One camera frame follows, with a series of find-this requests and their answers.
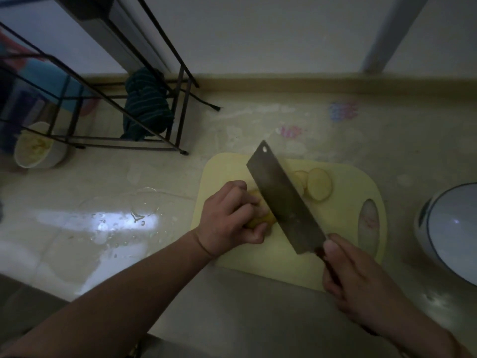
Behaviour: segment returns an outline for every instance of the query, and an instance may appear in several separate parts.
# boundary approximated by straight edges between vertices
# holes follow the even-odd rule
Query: red knife handle
[[[341,285],[340,278],[338,277],[336,271],[333,269],[333,267],[331,266],[331,264],[328,262],[328,259],[326,258],[325,250],[323,249],[323,247],[317,247],[317,248],[315,249],[315,254],[316,254],[320,259],[322,259],[323,262],[325,263],[326,269],[327,269],[328,272],[330,273],[330,276],[331,276],[332,281],[333,281],[337,286],[339,286],[340,288],[343,288],[343,285]],[[372,336],[375,336],[375,337],[378,336],[378,333],[377,333],[377,332],[375,332],[375,331],[372,330],[372,329],[369,329],[367,326],[361,325],[361,328],[363,328],[367,333],[371,334]]]

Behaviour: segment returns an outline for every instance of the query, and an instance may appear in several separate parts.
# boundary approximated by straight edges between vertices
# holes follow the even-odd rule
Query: black wire rack
[[[32,3],[32,2],[38,2],[38,1],[44,1],[44,0],[7,0],[7,1],[2,1],[0,3],[0,8],[3,7],[12,7],[12,6],[17,6],[21,4],[26,4],[26,3]],[[35,83],[32,83],[28,79],[18,75],[14,71],[11,71],[7,67],[0,65],[0,69],[3,71],[12,74],[15,78],[19,78],[20,80],[24,81],[25,83],[33,86],[34,88],[40,90],[41,92],[51,96],[52,98],[57,100],[56,107],[54,109],[53,115],[51,116],[51,121],[50,121],[50,127],[46,133],[41,133],[34,131],[28,127],[22,126],[16,122],[9,121],[9,120],[4,120],[1,119],[0,121],[4,123],[11,123],[11,124],[16,124],[20,126],[22,129],[26,129],[30,132],[33,132],[35,134],[42,135],[47,138],[51,138],[55,141],[71,145],[75,148],[79,149],[84,149],[86,147],[99,147],[99,148],[114,148],[114,149],[137,149],[137,150],[149,150],[149,151],[178,151],[182,155],[188,155],[189,153],[183,149],[181,149],[180,142],[182,138],[182,130],[184,127],[184,121],[186,119],[186,111],[187,111],[187,106],[188,106],[188,101],[189,97],[193,97],[194,99],[198,100],[199,102],[210,106],[216,111],[219,111],[220,108],[212,105],[210,103],[207,103],[200,99],[199,97],[195,96],[193,93],[191,93],[191,88],[192,85],[194,85],[196,88],[199,88],[199,84],[195,80],[194,76],[192,73],[189,71],[187,66],[185,65],[184,61],[180,57],[179,53],[175,49],[175,47],[172,45],[172,42],[170,39],[167,37],[165,34],[164,30],[162,27],[159,25],[157,19],[154,17],[152,14],[152,11],[149,9],[147,4],[145,3],[144,0],[138,0],[139,4],[143,8],[143,10],[146,12],[147,16],[155,26],[156,30],[158,33],[161,35],[167,46],[169,47],[170,51],[174,54],[176,57],[177,61],[180,64],[180,70],[178,74],[177,79],[173,80],[165,80],[161,74],[152,67],[152,65],[146,60],[146,58],[137,50],[136,47],[131,43],[131,41],[128,40],[128,38],[116,27],[116,25],[108,18],[105,17],[102,20],[105,22],[105,24],[114,32],[114,34],[122,41],[122,43],[128,47],[128,49],[134,54],[134,56],[140,60],[140,62],[147,68],[147,70],[155,77],[156,81],[158,84],[161,84],[164,86],[167,91],[168,95],[167,98],[172,98],[172,105],[171,105],[171,112],[175,116],[176,115],[176,109],[177,109],[177,104],[178,104],[178,99],[180,92],[182,91],[184,93],[184,101],[182,103],[182,109],[180,112],[180,118],[179,118],[179,125],[177,129],[177,134],[176,134],[176,140],[174,142],[171,141],[171,134],[172,134],[172,125],[170,125],[166,132],[165,132],[165,137],[158,134],[148,126],[144,125],[136,116],[132,115],[129,113],[125,108],[121,107],[115,100],[118,99],[126,99],[127,95],[106,95],[104,94],[99,88],[103,87],[108,87],[108,86],[121,86],[124,85],[124,82],[117,82],[117,83],[102,83],[102,84],[90,84],[88,83],[83,77],[81,77],[79,74],[77,74],[74,70],[69,68],[67,65],[65,65],[61,60],[56,58],[53,55],[49,55],[41,51],[38,47],[33,45],[30,41],[16,33],[14,30],[0,22],[0,27],[2,29],[7,30],[10,34],[14,35],[16,38],[21,40],[23,43],[28,45],[30,48],[32,48],[36,53],[23,53],[23,54],[7,54],[7,55],[1,55],[0,59],[1,60],[8,60],[8,59],[28,59],[28,58],[41,58],[41,59],[46,59],[56,65],[58,68],[63,70],[66,74],[67,77],[65,79],[65,82],[62,87],[62,91],[60,95],[55,95],[48,90],[45,90],[41,88],[39,85],[36,85]],[[81,84],[80,91],[78,93],[79,96],[66,96],[66,91],[68,89],[68,85],[70,83],[71,78],[74,78],[77,82]],[[172,88],[169,84],[170,83],[176,83],[175,87]],[[182,89],[182,83],[186,83],[186,88]],[[92,96],[83,96],[84,90],[87,89],[89,90],[93,95]],[[158,140],[156,139],[145,139],[143,141],[136,141],[134,144],[161,144],[162,146],[158,147],[151,147],[151,146],[140,146],[140,145],[134,145],[134,146],[125,146],[125,145],[114,145],[114,144],[95,144],[94,141],[103,141],[103,142],[133,142],[132,140],[124,139],[124,138],[116,138],[116,137],[95,137],[95,136],[80,136],[80,135],[75,135],[75,129],[76,125],[78,123],[80,111],[83,105],[83,102],[88,99],[102,99],[105,102],[107,102],[110,106],[114,107],[116,110],[121,112],[125,117],[131,119],[135,123],[137,123],[139,126],[144,128],[146,131],[150,132],[153,136],[159,138]],[[66,132],[66,135],[53,135],[53,129],[55,127],[56,120],[58,118],[58,113],[60,111],[61,105],[63,101],[67,100],[75,100],[75,108],[72,113],[72,117]]]

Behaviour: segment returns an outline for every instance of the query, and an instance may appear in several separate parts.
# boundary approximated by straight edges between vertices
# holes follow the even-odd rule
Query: bowl
[[[37,132],[46,133],[49,123],[36,122],[28,126]],[[53,139],[23,130],[15,144],[15,162],[23,168],[51,168],[60,162],[67,152],[67,145]]]
[[[418,211],[414,234],[438,265],[477,285],[477,182],[437,192]]]

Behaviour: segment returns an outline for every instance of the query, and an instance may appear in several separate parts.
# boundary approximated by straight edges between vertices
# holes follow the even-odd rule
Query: cleaver
[[[325,263],[333,282],[342,286],[336,272],[326,260],[323,249],[326,234],[265,141],[260,143],[247,162],[247,168],[295,252],[318,255]],[[362,328],[372,335],[377,335],[366,326]]]

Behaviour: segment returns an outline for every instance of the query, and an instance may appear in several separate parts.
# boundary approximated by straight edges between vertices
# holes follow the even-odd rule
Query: hand
[[[323,287],[339,310],[419,357],[453,356],[448,331],[417,309],[370,255],[337,234],[329,238],[323,247],[342,287],[327,269]]]
[[[268,224],[253,230],[244,225],[269,210],[258,207],[259,199],[247,193],[244,181],[227,182],[204,203],[199,226],[194,229],[199,243],[213,257],[218,257],[243,243],[262,243]]]

